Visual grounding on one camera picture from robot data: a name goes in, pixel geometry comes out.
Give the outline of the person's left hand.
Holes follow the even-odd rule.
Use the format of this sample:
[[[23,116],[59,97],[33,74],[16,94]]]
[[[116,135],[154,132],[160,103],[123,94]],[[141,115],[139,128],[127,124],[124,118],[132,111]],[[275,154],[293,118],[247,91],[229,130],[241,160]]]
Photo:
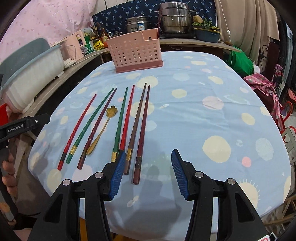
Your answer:
[[[18,188],[17,188],[17,180],[15,178],[15,167],[14,167],[14,158],[13,155],[8,152],[8,157],[3,159],[1,164],[1,171],[5,171],[6,174],[1,178],[3,184],[6,186],[7,192],[10,196],[13,196],[14,199],[18,197]],[[4,200],[4,197],[1,193],[1,212],[4,215],[4,219],[8,222],[10,226],[16,225],[16,220],[11,213],[10,206]]]

